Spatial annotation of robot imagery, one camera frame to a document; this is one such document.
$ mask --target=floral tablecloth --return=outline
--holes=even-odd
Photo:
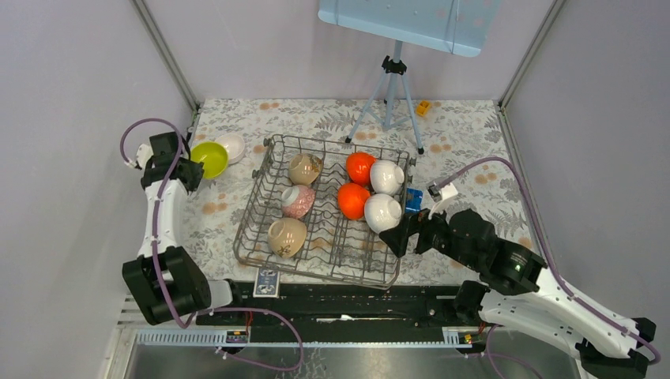
[[[183,245],[211,280],[232,278],[253,281],[256,268],[241,265],[232,251],[239,221],[253,185],[251,172],[259,168],[265,154],[263,139],[273,134],[343,141],[359,116],[365,100],[208,99],[194,132],[193,145],[214,141],[226,133],[237,133],[247,142],[245,157],[220,177],[203,181],[183,213]],[[405,102],[396,102],[394,114],[408,114]],[[372,109],[383,115],[382,101]],[[433,101],[425,118],[417,117],[425,147],[416,154],[411,122],[382,132],[367,115],[353,143],[400,148],[416,156],[412,188],[424,191],[423,208],[433,201],[426,187],[435,178],[485,156],[508,158],[503,133],[491,101]],[[491,221],[498,234],[531,247],[529,225],[512,174],[501,164],[473,168],[455,182],[460,195],[447,209],[449,214],[472,208]],[[460,284],[477,274],[435,250],[401,258],[396,284]],[[304,276],[284,274],[283,283],[320,282]]]

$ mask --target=blue object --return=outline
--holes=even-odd
[[[280,272],[269,268],[259,268],[256,273],[254,284],[255,298],[278,298],[279,297],[279,275]]]
[[[405,213],[417,213],[421,210],[423,191],[407,188],[407,201],[405,202]]]
[[[500,0],[321,0],[322,21],[430,47],[477,56]]]

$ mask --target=small white dish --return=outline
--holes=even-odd
[[[378,160],[370,169],[370,183],[376,193],[393,196],[402,188],[404,182],[405,173],[389,160]]]
[[[385,193],[372,195],[365,202],[365,221],[374,233],[398,226],[401,217],[400,203]]]
[[[244,143],[244,138],[239,134],[224,134],[218,137],[215,142],[226,149],[228,153],[228,165],[238,163],[244,158],[244,153],[247,152],[247,144]]]

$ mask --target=metal tray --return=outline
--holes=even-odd
[[[337,206],[337,191],[349,182],[346,159],[353,152],[367,152],[377,159],[395,162],[405,172],[402,191],[395,196],[405,204],[410,165],[416,159],[408,152],[304,137],[274,135],[263,142],[268,147],[261,167],[252,173],[254,187],[233,242],[233,251],[244,265],[323,280],[386,289],[400,272],[400,260],[368,227],[365,220],[349,220]],[[292,186],[288,163],[296,154],[308,152],[320,157],[323,170],[312,183],[314,206],[302,218],[307,240],[292,258],[274,254],[267,243],[270,224],[281,218],[280,195]]]

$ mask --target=pink patterned bowl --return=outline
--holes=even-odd
[[[298,184],[281,193],[281,211],[288,217],[305,216],[314,204],[314,190]]]

